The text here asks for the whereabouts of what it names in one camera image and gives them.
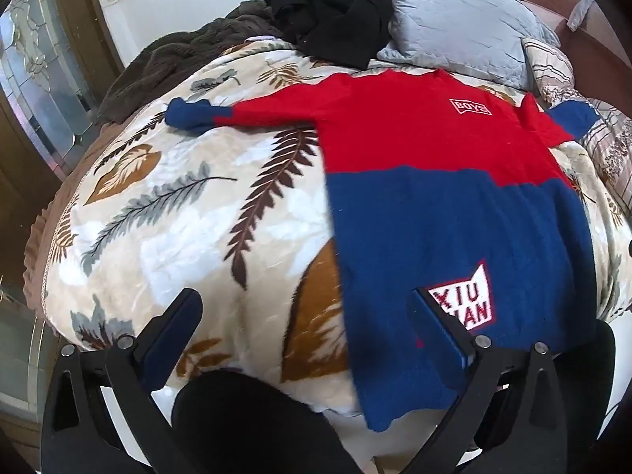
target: light blue pillow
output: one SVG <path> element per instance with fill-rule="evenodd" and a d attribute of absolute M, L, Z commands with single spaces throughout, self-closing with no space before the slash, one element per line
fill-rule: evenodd
<path fill-rule="evenodd" d="M 443 68 L 530 91 L 520 39 L 559 47 L 555 32 L 517 0 L 393 0 L 392 40 L 377 58 Z"/>

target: black clothing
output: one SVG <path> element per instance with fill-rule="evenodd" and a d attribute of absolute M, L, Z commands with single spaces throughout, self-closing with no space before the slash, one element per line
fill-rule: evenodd
<path fill-rule="evenodd" d="M 265 0 L 286 39 L 303 53 L 366 69 L 386 46 L 391 0 Z"/>
<path fill-rule="evenodd" d="M 176 397 L 176 439 L 209 473 L 362 474 L 327 418 L 243 374 L 202 374 Z"/>

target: embroidered patch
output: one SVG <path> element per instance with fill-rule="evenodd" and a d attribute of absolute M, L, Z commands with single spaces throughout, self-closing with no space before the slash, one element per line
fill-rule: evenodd
<path fill-rule="evenodd" d="M 470 100 L 450 100 L 450 103 L 454 106 L 456 112 L 458 113 L 476 112 L 492 115 L 492 113 L 489 112 L 489 109 L 482 103 L 475 103 Z"/>
<path fill-rule="evenodd" d="M 471 278 L 455 280 L 428 289 L 446 313 L 456 316 L 469 330 L 495 322 L 494 303 L 485 263 L 476 267 Z"/>

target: patterned pillow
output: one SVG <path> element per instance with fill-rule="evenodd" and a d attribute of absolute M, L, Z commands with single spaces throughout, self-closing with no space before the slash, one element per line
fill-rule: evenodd
<path fill-rule="evenodd" d="M 632 213 L 632 119 L 601 100 L 588 100 L 601 119 L 581 140 L 599 178 L 629 218 Z"/>
<path fill-rule="evenodd" d="M 598 119 L 579 143 L 624 215 L 632 215 L 632 119 L 601 100 L 588 100 L 574 88 L 573 66 L 560 50 L 536 39 L 522 39 L 525 56 L 543 99 L 555 107 L 567 100 L 588 103 Z"/>
<path fill-rule="evenodd" d="M 573 66 L 564 53 L 531 38 L 523 38 L 522 47 L 525 49 L 535 84 L 549 105 L 554 107 L 566 100 L 586 101 L 575 90 Z"/>

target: pillow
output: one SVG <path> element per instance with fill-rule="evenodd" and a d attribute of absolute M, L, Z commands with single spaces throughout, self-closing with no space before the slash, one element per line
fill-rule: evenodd
<path fill-rule="evenodd" d="M 531 38 L 523 38 L 527 63 L 536 87 L 551 107 L 566 100 L 585 102 L 575 90 L 575 75 L 568 57 L 557 48 Z"/>
<path fill-rule="evenodd" d="M 533 78 L 543 99 L 557 107 L 568 101 L 584 102 L 599 119 L 579 143 L 586 149 L 596 173 L 608 188 L 623 214 L 632 215 L 632 119 L 609 103 L 588 100 L 575 88 L 573 66 L 567 56 L 535 39 L 522 39 Z"/>
<path fill-rule="evenodd" d="M 559 40 L 517 0 L 393 0 L 389 62 L 443 68 L 530 91 L 520 39 Z"/>
<path fill-rule="evenodd" d="M 602 120 L 581 145 L 589 152 L 596 172 L 627 218 L 632 215 L 632 119 L 600 100 L 589 100 Z"/>

